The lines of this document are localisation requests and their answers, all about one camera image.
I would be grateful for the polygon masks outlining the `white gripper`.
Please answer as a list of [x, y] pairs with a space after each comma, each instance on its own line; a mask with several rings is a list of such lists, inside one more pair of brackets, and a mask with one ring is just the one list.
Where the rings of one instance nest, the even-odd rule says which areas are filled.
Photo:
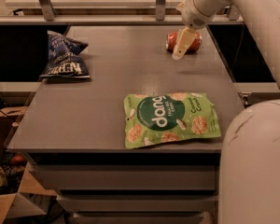
[[176, 44], [172, 58], [180, 60], [185, 55], [197, 36], [197, 31], [204, 28], [213, 17], [203, 14], [197, 7], [194, 0], [185, 0], [176, 6], [181, 13], [182, 22], [187, 26], [177, 33]]

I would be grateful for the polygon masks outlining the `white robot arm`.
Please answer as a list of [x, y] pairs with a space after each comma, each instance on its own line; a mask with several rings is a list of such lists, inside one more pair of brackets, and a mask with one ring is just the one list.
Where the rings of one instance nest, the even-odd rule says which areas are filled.
[[188, 29], [202, 29], [225, 6], [239, 10], [273, 83], [244, 83], [250, 107], [226, 131], [219, 167], [217, 224], [280, 224], [280, 0], [185, 0]]

